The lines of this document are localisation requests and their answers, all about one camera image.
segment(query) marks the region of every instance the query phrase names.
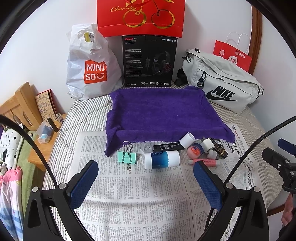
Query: white wall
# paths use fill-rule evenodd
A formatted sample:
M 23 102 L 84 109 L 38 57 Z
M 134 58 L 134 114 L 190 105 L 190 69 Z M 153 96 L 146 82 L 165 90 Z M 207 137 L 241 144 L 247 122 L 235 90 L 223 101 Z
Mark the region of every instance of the white wall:
M 174 73 L 182 66 L 185 49 L 212 53 L 215 40 L 224 41 L 231 31 L 250 35 L 251 19 L 251 6 L 245 0 L 186 0 L 183 38 L 178 40 Z M 96 22 L 96 0 L 48 0 L 38 8 L 0 54 L 0 104 L 28 81 L 36 92 L 51 88 L 60 111 L 68 112 L 73 99 L 66 94 L 66 33 L 74 24 Z M 108 40 L 122 66 L 121 37 Z M 239 45 L 242 51 L 248 41 L 243 37 Z
M 250 105 L 250 108 L 266 131 L 296 115 L 296 59 L 285 40 L 265 17 L 254 76 L 264 87 L 264 95 Z M 280 138 L 296 143 L 296 122 L 275 132 L 269 138 L 276 151 L 296 162 L 294 156 L 277 146 Z M 287 196 L 288 193 L 282 190 L 269 209 L 284 204 Z

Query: headphone box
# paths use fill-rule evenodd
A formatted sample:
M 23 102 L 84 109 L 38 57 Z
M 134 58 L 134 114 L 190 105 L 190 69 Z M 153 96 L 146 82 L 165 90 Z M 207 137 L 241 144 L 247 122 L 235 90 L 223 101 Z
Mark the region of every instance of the headphone box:
M 122 36 L 125 86 L 170 87 L 177 40 L 156 35 Z

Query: light gray bag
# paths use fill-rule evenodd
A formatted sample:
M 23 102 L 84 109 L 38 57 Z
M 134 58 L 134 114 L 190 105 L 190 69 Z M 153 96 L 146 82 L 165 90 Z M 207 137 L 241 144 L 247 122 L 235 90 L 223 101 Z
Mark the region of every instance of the light gray bag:
M 263 94 L 256 78 L 219 56 L 186 50 L 183 71 L 189 85 L 200 87 L 208 101 L 240 114 Z

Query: wooden nightstand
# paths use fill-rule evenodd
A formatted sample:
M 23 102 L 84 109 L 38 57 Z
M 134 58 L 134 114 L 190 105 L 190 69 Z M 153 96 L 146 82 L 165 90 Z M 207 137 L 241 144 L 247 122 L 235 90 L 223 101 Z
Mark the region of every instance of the wooden nightstand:
M 58 121 L 54 121 L 55 125 L 60 129 L 61 125 Z M 54 132 L 53 136 L 51 137 L 50 141 L 45 144 L 40 144 L 37 139 L 35 140 L 36 145 L 38 146 L 39 150 L 43 154 L 46 162 L 49 161 L 50 154 L 52 152 L 52 147 L 54 145 L 54 142 L 57 138 L 58 132 Z M 38 167 L 40 170 L 45 171 L 45 166 L 41 162 L 40 158 L 36 154 L 36 152 L 32 149 L 30 152 L 30 155 L 28 157 L 28 162 L 34 164 L 36 167 Z

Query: floral pillow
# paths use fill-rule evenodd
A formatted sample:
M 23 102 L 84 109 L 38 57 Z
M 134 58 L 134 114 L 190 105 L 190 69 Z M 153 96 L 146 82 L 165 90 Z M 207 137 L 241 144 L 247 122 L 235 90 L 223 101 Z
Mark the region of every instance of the floral pillow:
M 6 163 L 7 168 L 16 169 L 17 159 L 24 138 L 15 130 L 5 128 L 0 139 L 0 160 Z

